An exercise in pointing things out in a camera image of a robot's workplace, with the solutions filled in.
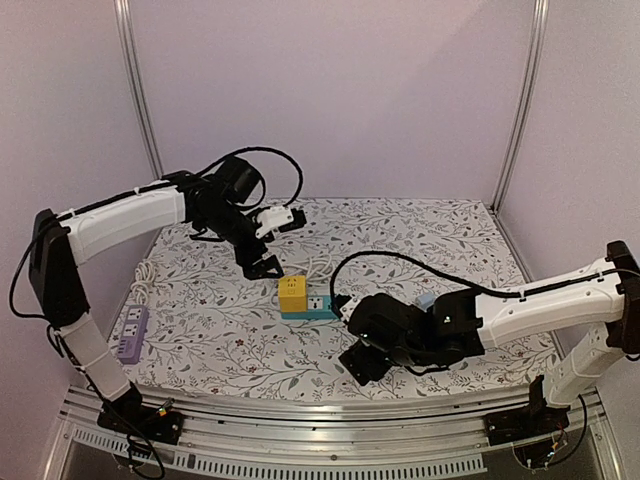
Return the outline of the yellow cube socket adapter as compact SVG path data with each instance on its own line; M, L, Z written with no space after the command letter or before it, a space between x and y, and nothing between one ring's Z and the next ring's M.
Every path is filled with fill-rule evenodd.
M307 281L304 275L282 277L278 282L278 302L282 313L307 310Z

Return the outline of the teal power strip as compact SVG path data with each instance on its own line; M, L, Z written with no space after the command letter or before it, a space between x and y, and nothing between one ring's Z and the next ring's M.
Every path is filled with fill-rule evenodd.
M331 309L329 295L309 296L307 307L301 312L282 313L282 320L307 321L307 320L336 320L337 317Z

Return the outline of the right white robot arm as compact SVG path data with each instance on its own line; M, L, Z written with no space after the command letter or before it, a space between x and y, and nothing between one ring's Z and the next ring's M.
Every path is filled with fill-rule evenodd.
M616 362L639 352L639 264L622 240L579 270L507 289L412 263L458 290L425 309L385 293L330 294L332 312L357 339L339 360L362 386L392 367L421 377L522 337L589 325L560 364L530 383L525 406L486 416L490 435L513 440L567 427L572 402Z

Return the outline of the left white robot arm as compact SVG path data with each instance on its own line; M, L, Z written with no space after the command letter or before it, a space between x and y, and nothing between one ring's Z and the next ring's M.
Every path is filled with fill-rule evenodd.
M36 215L32 239L16 268L28 272L40 306L34 317L56 333L55 345L75 361L110 407L111 419L128 434L141 433L149 415L92 317L78 268L119 244L185 223L197 241L229 243L246 279L283 277L267 245L276 233L304 227L306 216L292 200L271 207L247 202L256 187L266 185L244 159L248 151L238 149L199 172L177 171L79 209L45 209Z

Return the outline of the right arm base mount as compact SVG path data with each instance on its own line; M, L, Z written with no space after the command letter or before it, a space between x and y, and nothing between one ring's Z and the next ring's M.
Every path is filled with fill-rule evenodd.
M544 397L544 376L529 385L528 403L518 408L489 413L483 417L491 446L546 435L569 426L569 406L551 407Z

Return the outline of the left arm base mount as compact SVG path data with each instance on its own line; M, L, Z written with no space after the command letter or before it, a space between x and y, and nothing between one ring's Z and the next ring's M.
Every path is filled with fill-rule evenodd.
M177 445L184 421L184 415L172 409L167 413L161 413L159 407L149 407L137 402L112 402L103 404L97 424L101 428L118 433Z

